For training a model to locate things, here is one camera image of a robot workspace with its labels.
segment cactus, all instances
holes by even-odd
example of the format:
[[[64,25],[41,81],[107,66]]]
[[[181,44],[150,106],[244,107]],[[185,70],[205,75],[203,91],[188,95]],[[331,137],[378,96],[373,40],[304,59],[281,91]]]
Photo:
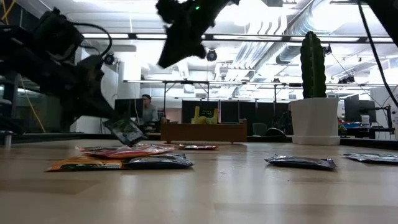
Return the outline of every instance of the cactus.
[[[326,97],[325,56],[317,35],[305,35],[300,53],[304,98]]]

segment ceiling light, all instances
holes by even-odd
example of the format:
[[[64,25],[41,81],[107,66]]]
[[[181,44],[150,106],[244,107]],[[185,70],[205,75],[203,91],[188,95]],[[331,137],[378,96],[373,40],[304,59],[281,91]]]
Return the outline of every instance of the ceiling light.
[[[390,37],[372,37],[373,42],[388,42],[388,43],[393,43],[392,39]]]
[[[128,83],[163,83],[161,80],[125,80]]]
[[[214,35],[215,40],[245,40],[245,41],[280,41],[281,36],[271,36],[271,35]]]
[[[321,42],[357,42],[357,37],[318,37]]]
[[[167,38],[166,34],[137,34],[137,39],[162,39]]]
[[[302,43],[300,42],[293,42],[293,43],[286,43],[288,46],[295,46],[295,47],[301,47]],[[322,47],[327,47],[329,44],[321,43]]]
[[[243,82],[209,82],[211,85],[242,85]]]
[[[107,39],[108,35],[106,34],[82,34],[85,38],[90,39]],[[128,39],[129,34],[110,34],[112,39]]]
[[[156,4],[157,1],[152,1],[152,0],[146,0],[146,1],[140,1],[140,0],[73,0],[74,2],[89,2],[89,3],[119,3],[119,4],[128,4],[128,3],[152,3]]]

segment blue object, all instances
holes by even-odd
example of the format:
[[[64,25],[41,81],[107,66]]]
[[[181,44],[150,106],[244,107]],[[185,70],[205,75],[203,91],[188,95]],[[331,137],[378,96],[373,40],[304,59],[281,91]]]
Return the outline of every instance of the blue object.
[[[351,123],[351,124],[343,123],[344,128],[358,128],[359,125],[360,125],[359,123]]]

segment man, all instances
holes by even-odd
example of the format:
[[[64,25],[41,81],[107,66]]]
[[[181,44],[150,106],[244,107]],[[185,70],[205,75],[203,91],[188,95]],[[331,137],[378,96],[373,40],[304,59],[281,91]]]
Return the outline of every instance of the man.
[[[144,102],[144,110],[142,111],[142,121],[144,124],[151,121],[158,121],[157,108],[151,103],[152,98],[148,94],[144,94],[142,100]]]
[[[290,110],[290,103],[287,105],[287,111],[280,118],[281,130],[286,135],[293,135],[293,122],[292,122],[292,111]]]

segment red snack bag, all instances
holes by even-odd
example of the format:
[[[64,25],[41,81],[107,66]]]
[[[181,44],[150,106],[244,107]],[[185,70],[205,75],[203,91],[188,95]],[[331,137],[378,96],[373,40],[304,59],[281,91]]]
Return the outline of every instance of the red snack bag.
[[[218,146],[195,146],[195,145],[183,145],[180,144],[181,149],[186,149],[186,150],[215,150],[218,148]]]
[[[76,147],[89,156],[100,156],[112,159],[127,159],[149,155],[162,154],[174,150],[174,147],[148,147],[148,146],[110,146],[110,147]]]
[[[149,147],[156,147],[159,149],[178,149],[178,146],[174,145],[174,144],[136,144],[134,145],[132,148],[135,147],[139,147],[140,149],[145,149],[145,148],[149,148]]]

